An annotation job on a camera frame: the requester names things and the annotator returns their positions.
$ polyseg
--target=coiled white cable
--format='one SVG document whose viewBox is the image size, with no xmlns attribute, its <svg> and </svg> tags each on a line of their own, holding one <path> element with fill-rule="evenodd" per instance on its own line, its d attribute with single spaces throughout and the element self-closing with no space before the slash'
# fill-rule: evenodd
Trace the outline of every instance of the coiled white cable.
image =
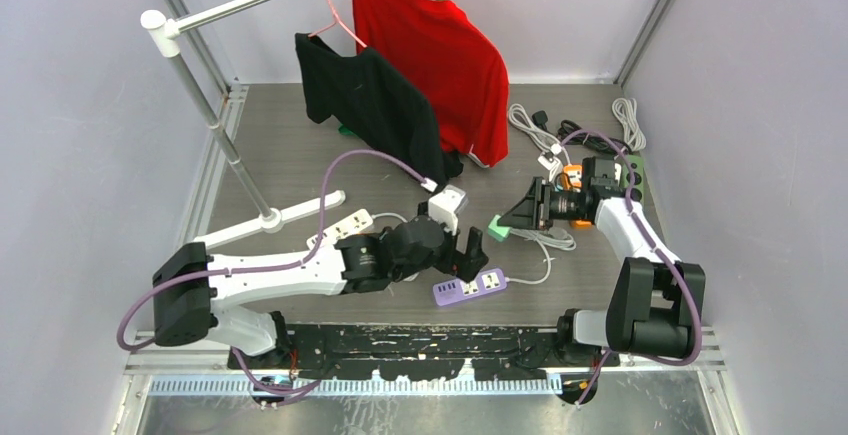
<svg viewBox="0 0 848 435">
<path fill-rule="evenodd" d="M 559 144 L 559 139 L 556 138 L 555 135 L 550 134 L 533 124 L 533 119 L 530 118 L 530 115 L 527 115 L 527 111 L 520 103 L 513 103 L 510 105 L 506 115 L 507 120 L 509 120 L 509 124 L 526 133 L 527 136 L 530 137 L 530 140 L 533 140 L 533 143 L 539 147 L 539 150 L 543 152 L 550 152 L 551 145 Z M 567 162 L 567 165 L 571 165 L 571 158 L 569 158 L 568 152 L 563 149 L 562 153 L 565 154 L 565 161 Z"/>
<path fill-rule="evenodd" d="M 371 215 L 372 220 L 377 220 L 378 218 L 383 218 L 383 217 L 397 218 L 398 220 L 400 220 L 403 223 L 406 223 L 406 221 L 407 221 L 406 218 L 403 215 L 401 215 L 399 213 L 395 213 L 395 212 L 383 212 L 383 213 L 377 213 L 377 214 Z M 415 280 L 416 278 L 418 278 L 417 273 L 412 275 L 411 277 L 404 278 L 403 281 L 404 282 L 411 282 L 411 281 Z"/>
<path fill-rule="evenodd" d="M 564 252 L 570 252 L 577 248 L 577 243 L 574 241 L 574 237 L 565 231 L 565 229 L 559 227 L 552 227 L 547 232 L 537 232 L 534 230 L 511 230 L 509 233 L 510 235 L 518 235 L 525 240 L 536 242 L 539 245 L 539 248 L 542 249 L 542 253 L 545 254 L 547 270 L 545 270 L 545 276 L 538 280 L 522 280 L 520 278 L 507 277 L 507 282 L 523 283 L 525 285 L 538 285 L 551 276 L 551 254 L 548 252 L 547 247 L 562 250 Z"/>
<path fill-rule="evenodd" d="M 645 134 L 639 129 L 636 121 L 636 99 L 616 98 L 612 102 L 612 114 L 624 128 L 624 141 L 634 152 L 644 150 L 648 141 Z"/>
</svg>

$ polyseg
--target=black shirt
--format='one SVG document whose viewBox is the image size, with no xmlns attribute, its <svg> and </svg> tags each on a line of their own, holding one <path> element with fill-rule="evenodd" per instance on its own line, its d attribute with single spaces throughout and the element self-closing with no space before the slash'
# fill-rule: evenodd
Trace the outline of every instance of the black shirt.
<svg viewBox="0 0 848 435">
<path fill-rule="evenodd" d="M 310 120 L 335 116 L 371 148 L 440 185 L 462 173 L 456 154 L 441 148 L 430 102 L 377 50 L 342 57 L 317 36 L 294 40 Z"/>
</svg>

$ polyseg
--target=red shirt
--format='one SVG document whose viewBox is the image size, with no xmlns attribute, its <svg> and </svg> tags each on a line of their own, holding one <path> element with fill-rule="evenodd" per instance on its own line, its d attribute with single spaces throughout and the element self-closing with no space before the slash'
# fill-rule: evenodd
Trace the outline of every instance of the red shirt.
<svg viewBox="0 0 848 435">
<path fill-rule="evenodd" d="M 356 35 L 430 101 L 443 149 L 489 166 L 506 157 L 506 66 L 465 12 L 450 0 L 353 0 L 353 19 Z"/>
</svg>

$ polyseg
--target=clothes hanger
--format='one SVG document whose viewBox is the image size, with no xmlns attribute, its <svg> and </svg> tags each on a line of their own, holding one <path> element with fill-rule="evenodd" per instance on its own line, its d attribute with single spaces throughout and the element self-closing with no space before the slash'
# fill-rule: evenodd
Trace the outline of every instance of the clothes hanger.
<svg viewBox="0 0 848 435">
<path fill-rule="evenodd" d="M 326 1 L 327 1 L 327 5 L 330 6 L 330 10 L 333 12 L 333 23 L 327 25 L 326 27 L 324 27 L 320 30 L 317 30 L 315 32 L 310 33 L 309 36 L 314 37 L 315 35 L 318 35 L 321 32 L 325 32 L 328 29 L 335 27 L 336 25 L 341 25 L 341 27 L 345 29 L 345 31 L 348 33 L 348 35 L 350 35 L 351 37 L 353 37 L 354 40 L 356 40 L 356 43 L 358 43 L 360 46 L 362 46 L 362 48 L 366 48 L 367 45 L 365 45 L 365 42 L 360 40 L 359 37 L 357 37 L 356 34 L 353 33 L 353 31 L 347 27 L 347 25 L 345 25 L 345 23 L 342 21 L 341 17 L 339 17 L 339 12 L 336 11 L 336 6 L 333 5 L 332 0 L 326 0 Z"/>
</svg>

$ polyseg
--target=wooden table surface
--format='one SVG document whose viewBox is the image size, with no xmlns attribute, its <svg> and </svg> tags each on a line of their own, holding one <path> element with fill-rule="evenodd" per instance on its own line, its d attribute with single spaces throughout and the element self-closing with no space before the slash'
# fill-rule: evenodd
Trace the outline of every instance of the wooden table surface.
<svg viewBox="0 0 848 435">
<path fill-rule="evenodd" d="M 510 103 L 521 103 L 528 113 L 546 110 L 549 129 L 568 118 L 586 128 L 621 137 L 622 129 L 610 111 L 620 97 L 613 85 L 513 85 Z M 316 125 L 306 117 L 299 84 L 253 85 L 249 89 L 236 137 L 242 159 L 260 190 L 273 207 L 285 208 L 318 196 L 324 171 L 339 154 L 367 148 L 351 136 L 337 132 L 330 119 Z M 464 173 L 451 181 L 466 191 L 469 204 L 460 215 L 461 228 L 470 226 L 484 233 L 495 214 L 511 208 L 525 194 L 533 176 L 544 175 L 536 162 L 539 151 L 530 139 L 509 128 L 510 154 L 491 169 L 465 161 Z M 590 152 L 569 148 L 572 160 Z M 411 178 L 392 164 L 371 157 L 356 157 L 333 173 L 330 190 L 342 189 L 345 203 L 327 212 L 332 224 L 365 208 L 370 213 L 392 211 L 415 215 L 419 202 L 428 198 Z M 648 220 L 659 232 L 656 213 L 647 194 Z M 257 212 L 236 177 L 228 171 L 213 211 L 210 230 L 218 230 L 250 218 Z M 395 225 L 380 219 L 376 226 Z M 228 255 L 263 255 L 306 250 L 305 240 L 316 232 L 318 217 L 286 225 L 276 234 L 254 235 L 215 249 Z M 550 278 L 540 285 L 510 284 L 507 290 L 455 307 L 439 308 L 433 301 L 434 283 L 448 279 L 435 270 L 422 273 L 413 282 L 391 285 L 391 291 L 344 296 L 297 296 L 263 301 L 254 310 L 280 310 L 291 322 L 416 323 L 416 324 L 509 324 L 553 325 L 568 308 L 606 308 L 620 265 L 604 236 L 594 229 L 572 230 L 577 249 L 552 250 Z M 465 234 L 460 248 L 465 246 Z M 539 246 L 517 237 L 497 242 L 485 236 L 484 251 L 490 267 L 500 267 L 507 277 L 536 279 L 544 275 L 545 262 Z"/>
</svg>

